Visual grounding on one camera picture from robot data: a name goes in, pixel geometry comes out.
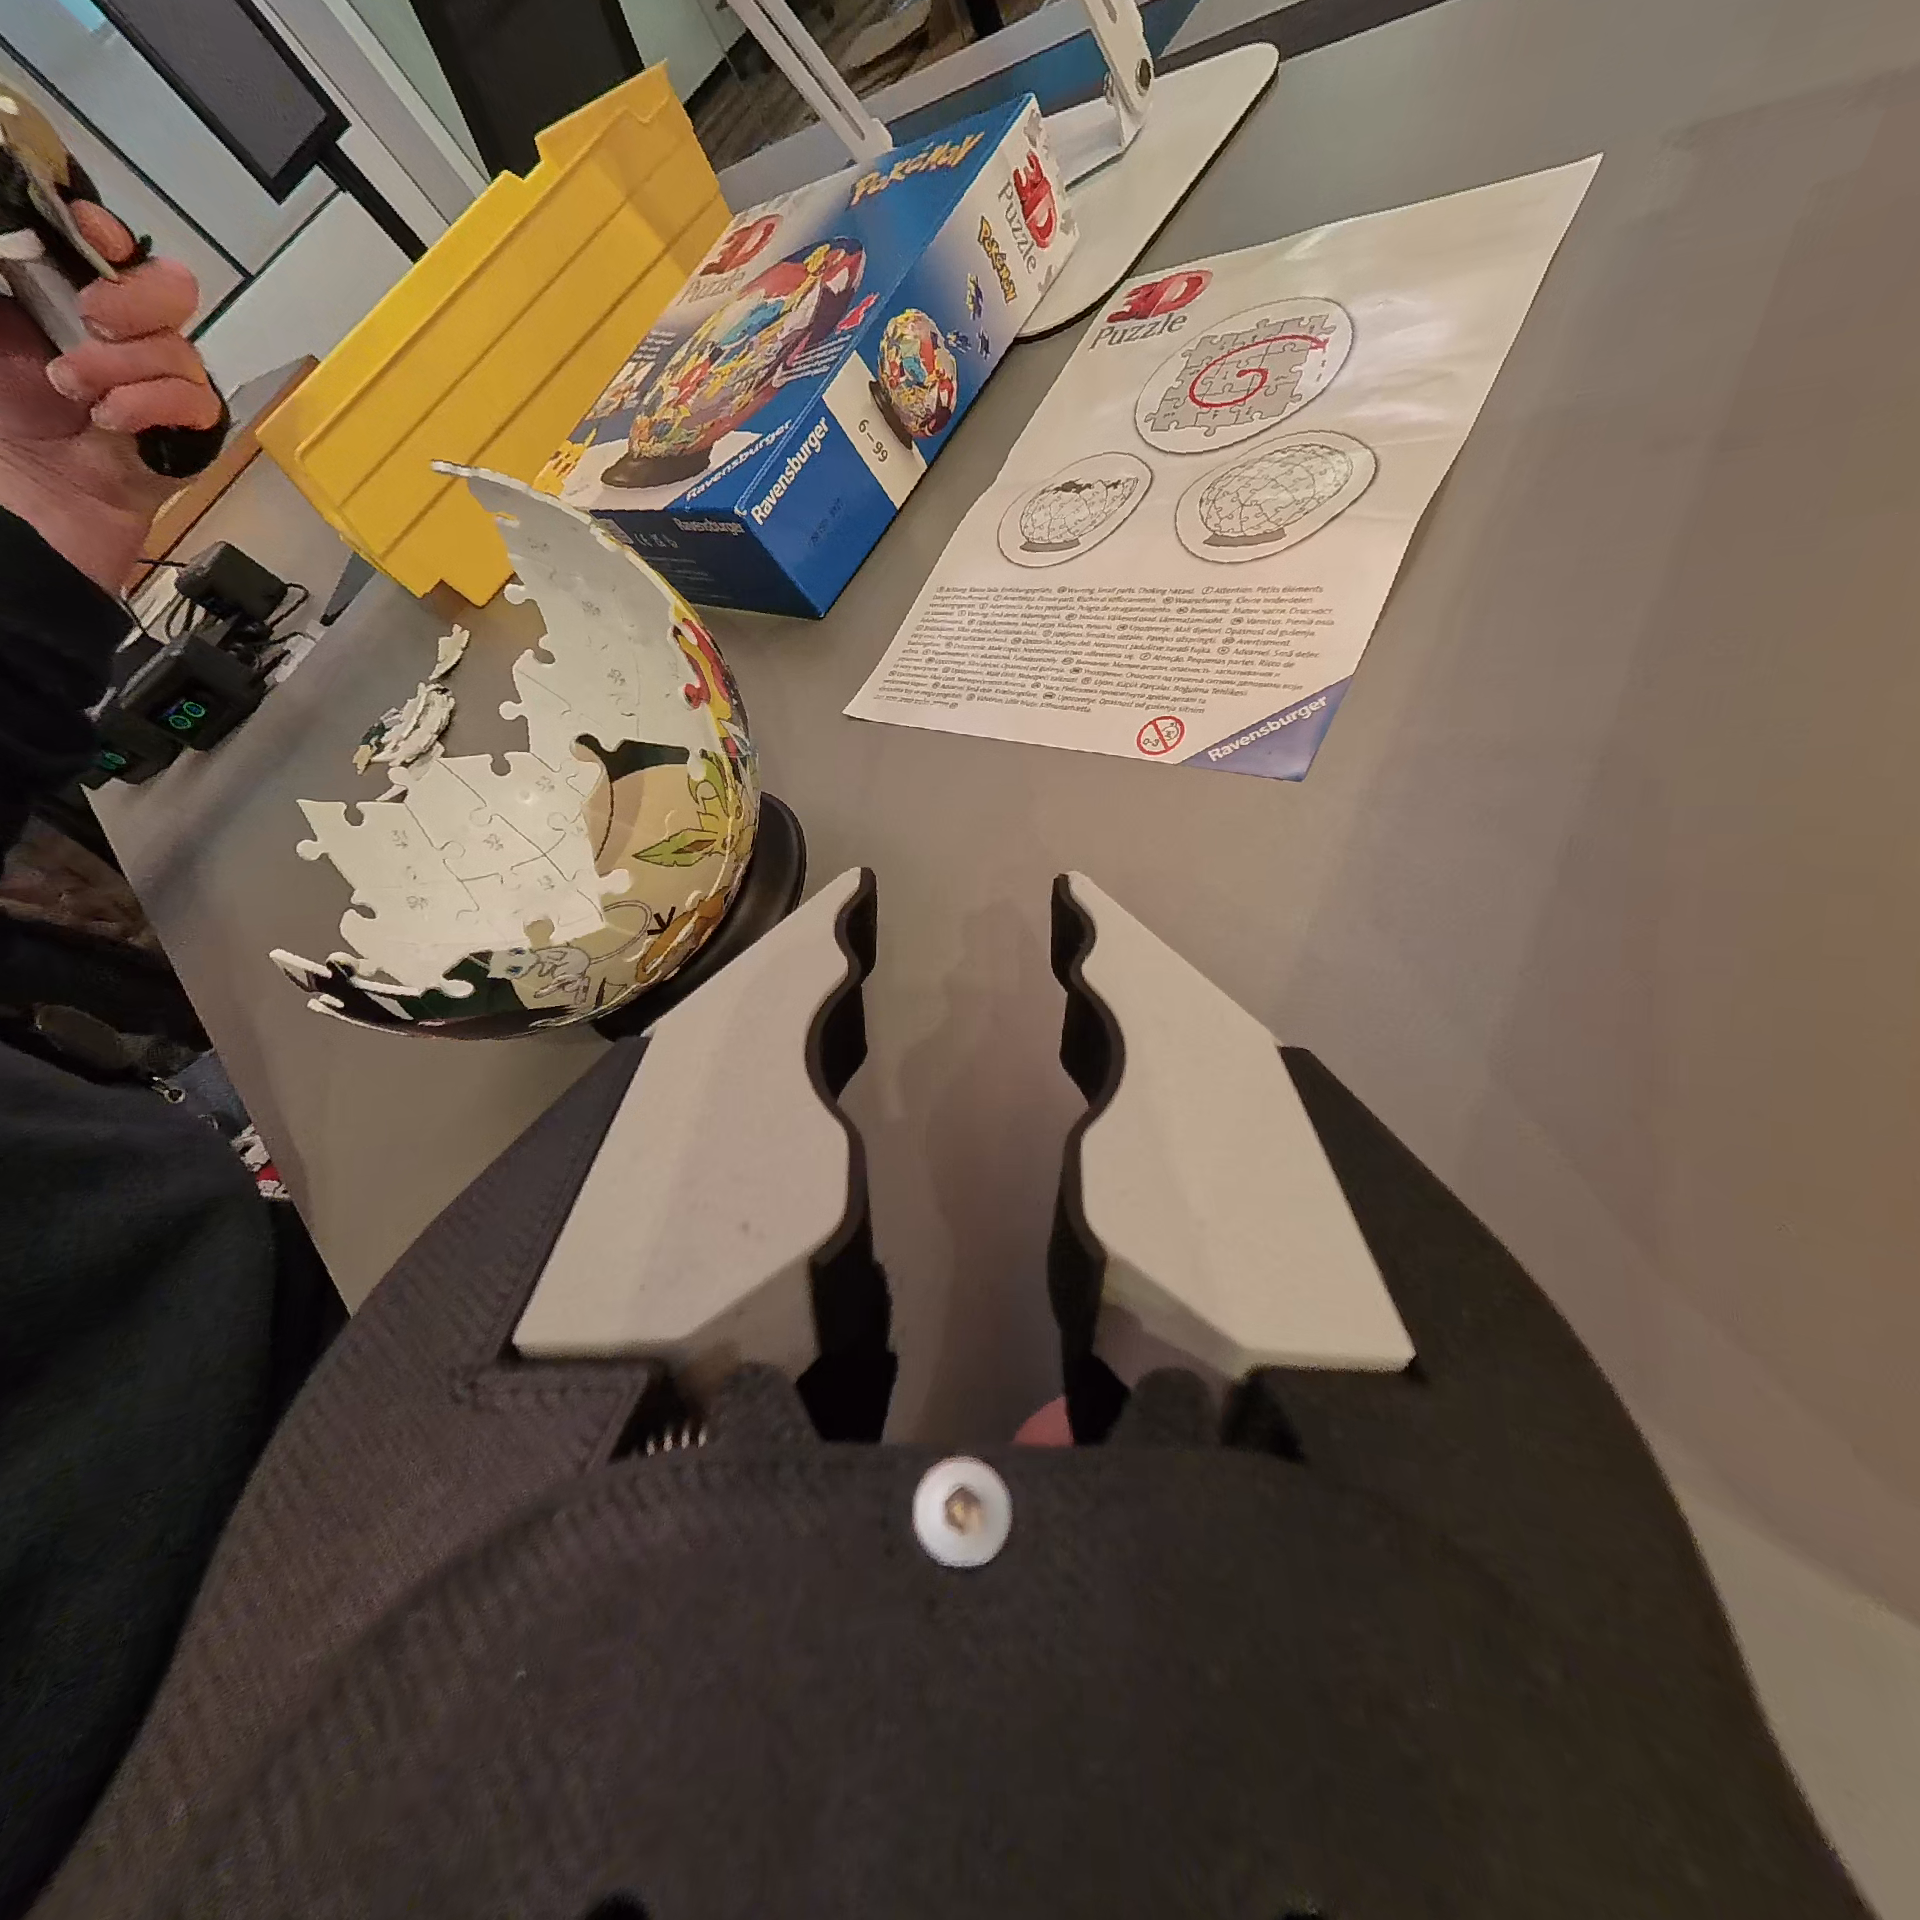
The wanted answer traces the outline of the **white metal stand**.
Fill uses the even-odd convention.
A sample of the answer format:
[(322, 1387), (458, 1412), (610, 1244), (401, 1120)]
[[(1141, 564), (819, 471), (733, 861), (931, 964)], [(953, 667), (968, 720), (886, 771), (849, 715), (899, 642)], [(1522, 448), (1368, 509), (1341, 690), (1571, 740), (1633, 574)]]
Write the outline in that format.
[(1088, 320), (1123, 283), (1281, 71), (1271, 41), (1188, 65), (1156, 56), (1153, 3), (1045, 3), (863, 96), (791, 3), (733, 9), (812, 112), (812, 127), (719, 172), (736, 213), (846, 172), (883, 144), (951, 129), (991, 103), (1026, 93), (1043, 103), (1076, 244), (1023, 324), (1026, 338)]

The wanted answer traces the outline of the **blue puzzle box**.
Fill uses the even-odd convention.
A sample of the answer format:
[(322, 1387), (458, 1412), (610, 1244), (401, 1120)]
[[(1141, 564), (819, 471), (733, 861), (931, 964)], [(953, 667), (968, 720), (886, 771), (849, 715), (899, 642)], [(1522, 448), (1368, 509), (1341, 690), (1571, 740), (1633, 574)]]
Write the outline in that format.
[(689, 604), (819, 618), (1075, 244), (1034, 93), (747, 206), (538, 487)]

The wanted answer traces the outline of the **person's left forearm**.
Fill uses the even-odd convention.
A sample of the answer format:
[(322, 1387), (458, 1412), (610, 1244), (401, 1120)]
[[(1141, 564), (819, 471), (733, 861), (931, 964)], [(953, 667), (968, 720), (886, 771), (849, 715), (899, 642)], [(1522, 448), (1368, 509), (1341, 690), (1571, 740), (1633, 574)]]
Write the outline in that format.
[(3, 511), (3, 812), (27, 812), (98, 751), (91, 711), (128, 608)]

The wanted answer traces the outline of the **black screen on stand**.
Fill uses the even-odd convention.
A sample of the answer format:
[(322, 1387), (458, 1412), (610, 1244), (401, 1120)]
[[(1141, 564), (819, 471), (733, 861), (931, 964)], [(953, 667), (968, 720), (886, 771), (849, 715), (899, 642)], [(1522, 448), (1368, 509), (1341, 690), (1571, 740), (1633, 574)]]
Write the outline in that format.
[(406, 261), (425, 259), (425, 238), (343, 150), (351, 114), (258, 3), (98, 3), (98, 14), (274, 201), (322, 172)]

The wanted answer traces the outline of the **white instruction sheet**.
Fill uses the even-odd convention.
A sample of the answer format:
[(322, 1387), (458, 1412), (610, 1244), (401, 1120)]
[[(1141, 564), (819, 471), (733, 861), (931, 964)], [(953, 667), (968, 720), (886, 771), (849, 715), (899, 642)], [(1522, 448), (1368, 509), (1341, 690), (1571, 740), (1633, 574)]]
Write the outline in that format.
[(846, 715), (1303, 780), (1596, 169), (1134, 274)]

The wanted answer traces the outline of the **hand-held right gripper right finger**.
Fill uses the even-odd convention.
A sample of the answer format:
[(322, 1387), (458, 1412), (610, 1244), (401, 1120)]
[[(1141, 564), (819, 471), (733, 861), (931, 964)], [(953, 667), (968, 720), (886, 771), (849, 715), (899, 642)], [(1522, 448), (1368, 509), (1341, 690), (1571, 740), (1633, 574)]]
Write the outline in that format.
[(1145, 1378), (1413, 1380), (1417, 1349), (1281, 1038), (1090, 874), (1050, 884), (1069, 1127), (1045, 1286), (1072, 1443)]

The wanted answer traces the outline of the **yellow plastic bin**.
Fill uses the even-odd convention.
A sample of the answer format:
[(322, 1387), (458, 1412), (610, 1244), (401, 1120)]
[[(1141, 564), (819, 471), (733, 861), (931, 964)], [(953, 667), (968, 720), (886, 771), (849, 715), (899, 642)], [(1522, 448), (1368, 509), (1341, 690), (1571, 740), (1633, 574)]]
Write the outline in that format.
[(507, 543), (440, 464), (533, 482), (727, 224), (665, 68), (536, 137), (255, 431), (397, 586), (483, 608)]

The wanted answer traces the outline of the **person's left hand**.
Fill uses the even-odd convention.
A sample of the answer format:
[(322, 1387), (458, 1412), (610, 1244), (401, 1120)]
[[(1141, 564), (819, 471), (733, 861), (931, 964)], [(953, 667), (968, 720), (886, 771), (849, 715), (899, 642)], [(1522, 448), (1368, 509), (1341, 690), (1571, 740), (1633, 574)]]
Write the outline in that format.
[(143, 255), (108, 210), (74, 199), (72, 214), (115, 274), (79, 296), (81, 342), (65, 352), (3, 299), (3, 509), (79, 554), (136, 547), (181, 494), (182, 476), (148, 460), (143, 434), (195, 434), (201, 452), (229, 415), (186, 338), (195, 276)]

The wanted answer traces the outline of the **person's torso in dark sweater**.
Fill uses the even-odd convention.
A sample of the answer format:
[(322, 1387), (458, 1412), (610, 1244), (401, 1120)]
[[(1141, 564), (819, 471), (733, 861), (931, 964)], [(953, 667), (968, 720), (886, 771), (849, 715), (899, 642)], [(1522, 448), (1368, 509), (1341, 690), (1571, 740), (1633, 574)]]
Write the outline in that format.
[(346, 1315), (210, 1115), (3, 1051), (3, 1917), (79, 1842)]

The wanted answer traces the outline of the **black box with green display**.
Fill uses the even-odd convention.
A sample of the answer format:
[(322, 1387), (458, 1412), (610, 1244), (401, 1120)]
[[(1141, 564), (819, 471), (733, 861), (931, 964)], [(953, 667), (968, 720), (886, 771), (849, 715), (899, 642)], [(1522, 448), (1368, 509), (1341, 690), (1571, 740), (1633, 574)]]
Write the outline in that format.
[(95, 711), (95, 753), (81, 784), (148, 784), (182, 753), (205, 753), (239, 730), (266, 691), (266, 677), (229, 646), (223, 619), (158, 642)]

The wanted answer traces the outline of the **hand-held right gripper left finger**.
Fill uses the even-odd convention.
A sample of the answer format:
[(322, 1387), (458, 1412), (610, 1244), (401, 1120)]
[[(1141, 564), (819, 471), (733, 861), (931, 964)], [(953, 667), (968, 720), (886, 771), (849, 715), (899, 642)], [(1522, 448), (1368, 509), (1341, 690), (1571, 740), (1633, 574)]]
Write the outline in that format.
[(829, 879), (642, 1038), (514, 1327), (521, 1361), (645, 1361), (706, 1403), (777, 1368), (829, 1443), (876, 1443), (899, 1383), (868, 1166), (872, 868)]

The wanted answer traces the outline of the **black round ball stand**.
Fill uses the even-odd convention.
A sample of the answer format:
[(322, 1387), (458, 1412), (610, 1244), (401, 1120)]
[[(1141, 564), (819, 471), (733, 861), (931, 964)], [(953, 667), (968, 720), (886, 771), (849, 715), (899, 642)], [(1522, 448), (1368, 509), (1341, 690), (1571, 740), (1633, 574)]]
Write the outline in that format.
[(758, 803), (754, 851), (743, 879), (699, 952), (693, 952), (674, 975), (652, 984), (622, 1009), (594, 1015), (587, 1026), (606, 1042), (642, 1036), (767, 937), (802, 901), (802, 880), (802, 827), (796, 812), (767, 791)]

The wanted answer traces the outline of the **colourful half-built puzzle ball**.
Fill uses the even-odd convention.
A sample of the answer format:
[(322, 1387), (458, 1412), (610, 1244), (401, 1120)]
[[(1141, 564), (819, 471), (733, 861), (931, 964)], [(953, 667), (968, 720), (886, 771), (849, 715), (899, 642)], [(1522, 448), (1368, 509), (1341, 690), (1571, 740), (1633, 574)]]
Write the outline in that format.
[(674, 975), (733, 904), (758, 831), (758, 751), (710, 628), (587, 511), (440, 464), (509, 554), (538, 635), (487, 715), (455, 691), (427, 758), (380, 793), (300, 801), (303, 861), (351, 887), (341, 950), (271, 950), (310, 1012), (359, 1029), (521, 1038)]

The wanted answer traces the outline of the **black printed jigsaw piece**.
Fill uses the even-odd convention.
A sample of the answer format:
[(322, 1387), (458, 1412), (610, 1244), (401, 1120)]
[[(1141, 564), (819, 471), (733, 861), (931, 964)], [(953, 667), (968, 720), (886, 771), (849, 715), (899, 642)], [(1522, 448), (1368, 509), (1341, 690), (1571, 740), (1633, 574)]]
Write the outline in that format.
[(397, 709), (383, 711), (383, 718), (376, 718), (352, 747), (356, 772), (369, 772), (376, 764), (406, 768), (417, 758), (427, 758), (445, 738), (455, 709), (455, 691), (445, 683), (417, 683), (414, 696)]

